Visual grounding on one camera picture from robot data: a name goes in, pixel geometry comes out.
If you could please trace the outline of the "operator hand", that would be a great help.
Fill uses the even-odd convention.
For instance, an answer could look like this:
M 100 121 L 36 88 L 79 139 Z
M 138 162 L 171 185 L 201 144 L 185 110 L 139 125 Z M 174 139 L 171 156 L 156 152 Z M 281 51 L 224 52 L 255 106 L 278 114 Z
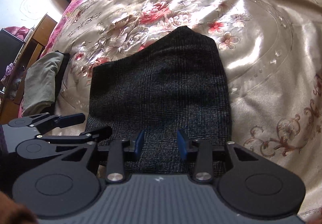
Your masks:
M 2 224 L 38 223 L 35 215 L 22 204 L 15 203 L 1 192 L 0 222 Z

